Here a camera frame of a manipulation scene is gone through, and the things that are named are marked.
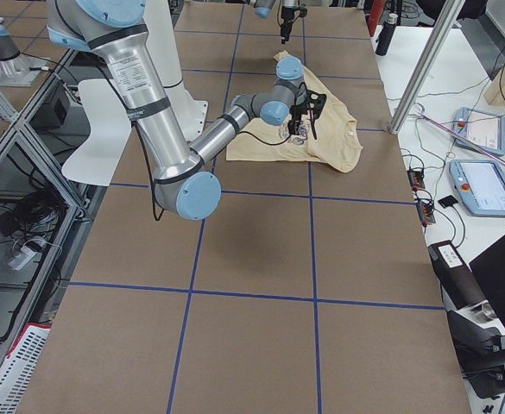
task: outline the white desk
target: white desk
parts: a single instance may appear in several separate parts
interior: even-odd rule
[[[391,112],[394,112],[399,103],[398,100],[392,99],[399,98],[403,94],[431,30],[431,28],[398,27],[396,28],[387,55],[377,56],[377,64],[381,72],[382,81],[384,82],[384,89]],[[461,91],[469,86],[476,85],[484,78],[488,78],[487,74],[470,48],[463,33],[459,29],[453,29],[433,65],[420,95]],[[431,118],[439,122],[449,122],[453,120],[457,109],[460,107],[473,107],[477,102],[481,90],[488,87],[488,85],[489,81],[483,82],[479,86],[461,94],[422,97],[418,98],[417,102],[425,107],[426,114]],[[505,114],[505,107],[489,106],[483,97],[478,101],[476,108],[491,113]],[[418,111],[419,107],[415,106],[410,112],[413,114]],[[404,123],[398,135],[401,147],[406,148],[412,154],[423,159],[425,166],[442,166],[441,160],[421,149],[420,140],[415,134],[414,126],[415,120],[413,117],[408,118]],[[426,121],[419,120],[418,127],[423,147],[445,158],[446,153],[451,149],[452,138]],[[452,152],[457,159],[484,159],[482,155],[458,146],[454,146]],[[409,165],[409,158],[405,158],[406,166]],[[420,166],[420,163],[413,160],[412,166]],[[441,170],[437,169],[425,171],[426,188],[434,196],[435,200],[453,194],[453,185],[448,173],[448,166],[446,165],[437,188],[440,173]],[[459,253],[469,262],[505,234],[505,219],[473,217],[467,214],[461,204],[457,204],[456,208],[466,225],[466,238],[463,245],[459,248]],[[457,244],[461,240],[463,229],[457,214],[451,209],[443,210],[439,207],[439,210],[443,211],[455,223],[458,229],[458,235],[455,239],[455,243]],[[426,229],[427,245],[448,240],[453,234],[451,225],[439,213],[435,214],[437,223],[428,226]],[[481,400],[477,398],[469,384],[466,384],[466,388],[473,413],[480,413],[486,405],[495,405],[494,410],[497,412],[501,403],[500,399],[496,401],[490,399]]]

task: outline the red object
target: red object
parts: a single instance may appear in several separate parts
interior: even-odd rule
[[[369,19],[367,21],[367,28],[369,29],[369,36],[371,37],[375,34],[376,25],[379,24],[379,21],[381,20],[382,12],[384,11],[386,3],[386,0],[375,0],[373,2],[371,13],[369,14]]]

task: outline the yellow cloth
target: yellow cloth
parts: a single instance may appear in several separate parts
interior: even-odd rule
[[[279,61],[289,56],[287,52],[276,54]],[[300,135],[293,135],[277,147],[262,144],[248,134],[239,134],[227,146],[228,161],[315,161],[325,162],[342,173],[351,171],[359,160],[362,146],[357,139],[356,119],[346,105],[335,97],[319,79],[304,67],[304,80],[308,89],[327,95],[321,116],[315,122],[318,139],[313,138],[307,116],[303,116]],[[287,123],[280,127],[267,125],[255,119],[244,129],[265,142],[276,143],[287,138]]]

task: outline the black bottle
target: black bottle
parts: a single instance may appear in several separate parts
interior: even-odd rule
[[[394,30],[396,29],[396,22],[398,21],[398,15],[395,13],[390,13],[388,15],[388,20],[382,24],[382,30],[379,34],[377,41],[377,46],[375,53],[379,56],[384,56],[387,54],[388,47],[390,46],[390,41],[394,35]]]

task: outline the tablet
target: tablet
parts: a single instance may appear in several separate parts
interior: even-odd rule
[[[451,127],[454,132],[463,136],[495,155],[505,154],[505,120],[503,116],[490,114],[471,108],[460,108]],[[469,148],[458,141],[460,147]]]
[[[453,185],[473,216],[505,217],[505,174],[493,160],[453,160]]]

